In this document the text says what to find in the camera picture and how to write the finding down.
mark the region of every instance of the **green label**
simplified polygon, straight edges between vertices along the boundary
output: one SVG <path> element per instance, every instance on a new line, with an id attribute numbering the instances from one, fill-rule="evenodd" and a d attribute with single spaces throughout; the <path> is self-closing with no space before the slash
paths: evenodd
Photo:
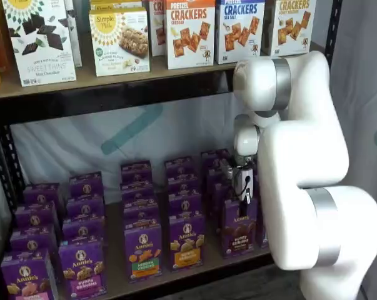
<path id="1" fill-rule="evenodd" d="M 144 271 L 144 270 L 154 268 L 155 266 L 159 266 L 158 258 L 152 258 L 148 261 L 143 261 L 143 262 L 134 262 L 133 271 Z"/>

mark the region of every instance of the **robotic arm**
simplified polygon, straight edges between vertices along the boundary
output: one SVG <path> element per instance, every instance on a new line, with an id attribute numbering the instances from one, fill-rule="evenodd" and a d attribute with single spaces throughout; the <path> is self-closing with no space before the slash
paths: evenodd
<path id="1" fill-rule="evenodd" d="M 355 300 L 377 255 L 377 204 L 359 188 L 331 187 L 345 177 L 349 158 L 326 59 L 311 52 L 239 62 L 234 93 L 254 111 L 236 118 L 234 149 L 238 165 L 258 154 L 275 263 L 302 270 L 307 300 Z M 287 121 L 280 121 L 284 109 Z"/>

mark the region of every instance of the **crackers box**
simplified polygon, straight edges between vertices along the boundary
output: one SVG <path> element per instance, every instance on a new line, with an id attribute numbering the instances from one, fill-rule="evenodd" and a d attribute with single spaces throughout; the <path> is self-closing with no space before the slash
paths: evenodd
<path id="1" fill-rule="evenodd" d="M 162 274 L 162 230 L 159 217 L 124 220 L 124 247 L 130 282 Z"/>
<path id="2" fill-rule="evenodd" d="M 97 76 L 149 72 L 149 41 L 143 7 L 89 12 Z"/>
<path id="3" fill-rule="evenodd" d="M 105 217 L 90 214 L 63 221 L 62 227 L 64 239 L 74 239 L 79 236 L 96 236 L 103 240 L 105 237 Z"/>
<path id="4" fill-rule="evenodd" d="M 53 201 L 60 216 L 65 215 L 63 198 L 59 190 L 59 183 L 28 184 L 23 191 L 24 202 L 47 203 Z"/>
<path id="5" fill-rule="evenodd" d="M 6 253 L 1 269 L 10 300 L 58 299 L 47 249 Z"/>
<path id="6" fill-rule="evenodd" d="M 63 0 L 3 0 L 22 86 L 76 80 Z"/>
<path id="7" fill-rule="evenodd" d="M 102 196 L 98 194 L 83 195 L 77 198 L 69 199 L 66 209 L 69 218 L 80 217 L 88 214 L 103 216 L 105 213 L 105 205 Z"/>
<path id="8" fill-rule="evenodd" d="M 151 28 L 152 56 L 166 54 L 166 31 L 164 26 L 164 1 L 149 1 L 149 28 Z"/>
<path id="9" fill-rule="evenodd" d="M 172 271 L 203 264 L 204 216 L 185 212 L 169 217 L 169 255 Z"/>
<path id="10" fill-rule="evenodd" d="M 247 209 L 247 215 L 240 216 L 239 202 L 238 199 L 229 199 L 225 200 L 223 204 L 221 248 L 225 258 L 246 254 L 254 249 L 258 203 L 252 199 Z"/>
<path id="11" fill-rule="evenodd" d="M 165 0 L 169 69 L 212 66 L 215 0 Z"/>
<path id="12" fill-rule="evenodd" d="M 69 185 L 71 197 L 89 194 L 103 196 L 102 174 L 100 171 L 70 177 Z"/>
<path id="13" fill-rule="evenodd" d="M 88 299 L 106 294 L 103 245 L 95 237 L 63 241 L 59 248 L 63 276 L 70 299 Z"/>
<path id="14" fill-rule="evenodd" d="M 121 182 L 123 184 L 145 180 L 152 181 L 150 161 L 138 161 L 121 166 Z"/>
<path id="15" fill-rule="evenodd" d="M 266 0 L 262 51 L 271 56 L 309 52 L 316 0 Z"/>
<path id="16" fill-rule="evenodd" d="M 264 0 L 218 0 L 215 58 L 235 63 L 260 55 Z"/>

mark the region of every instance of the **yellow label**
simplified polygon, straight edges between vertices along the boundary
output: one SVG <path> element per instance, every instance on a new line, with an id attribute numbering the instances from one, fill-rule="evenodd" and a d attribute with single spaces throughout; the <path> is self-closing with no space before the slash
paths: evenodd
<path id="1" fill-rule="evenodd" d="M 196 248 L 187 252 L 178 252 L 174 254 L 174 264 L 178 268 L 192 266 L 201 260 L 201 249 Z"/>
<path id="2" fill-rule="evenodd" d="M 8 0 L 9 4 L 18 9 L 28 8 L 32 0 Z"/>

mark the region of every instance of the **pink label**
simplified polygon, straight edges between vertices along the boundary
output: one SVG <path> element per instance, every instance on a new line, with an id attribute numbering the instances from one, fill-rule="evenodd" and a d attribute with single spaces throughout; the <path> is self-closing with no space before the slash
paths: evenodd
<path id="1" fill-rule="evenodd" d="M 103 290 L 101 276 L 96 275 L 85 280 L 70 281 L 71 292 L 79 297 L 88 296 Z"/>
<path id="2" fill-rule="evenodd" d="M 49 300 L 46 292 L 41 292 L 32 296 L 16 296 L 16 300 Z"/>

